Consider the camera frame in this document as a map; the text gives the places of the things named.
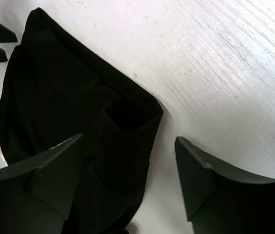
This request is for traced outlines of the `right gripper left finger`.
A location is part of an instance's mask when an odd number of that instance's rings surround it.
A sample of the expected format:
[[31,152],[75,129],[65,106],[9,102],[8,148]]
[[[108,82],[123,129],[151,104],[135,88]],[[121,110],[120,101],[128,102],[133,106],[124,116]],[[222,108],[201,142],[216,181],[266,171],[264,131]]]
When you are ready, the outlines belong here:
[[0,169],[0,234],[62,232],[79,180],[81,139]]

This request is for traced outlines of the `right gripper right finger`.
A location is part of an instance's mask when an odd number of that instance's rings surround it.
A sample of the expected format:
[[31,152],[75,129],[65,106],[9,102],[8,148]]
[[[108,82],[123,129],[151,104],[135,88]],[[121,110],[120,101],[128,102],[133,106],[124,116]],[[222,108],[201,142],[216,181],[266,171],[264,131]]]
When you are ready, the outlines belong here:
[[175,139],[187,221],[196,234],[275,234],[275,179]]

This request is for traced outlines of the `black skirt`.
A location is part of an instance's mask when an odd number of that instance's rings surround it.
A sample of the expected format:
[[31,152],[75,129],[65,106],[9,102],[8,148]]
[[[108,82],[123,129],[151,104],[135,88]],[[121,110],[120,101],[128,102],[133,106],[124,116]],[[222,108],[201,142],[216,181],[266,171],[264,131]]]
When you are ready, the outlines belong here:
[[163,110],[157,99],[66,32],[30,12],[0,98],[9,164],[82,134],[85,157],[65,234],[125,234],[143,200]]

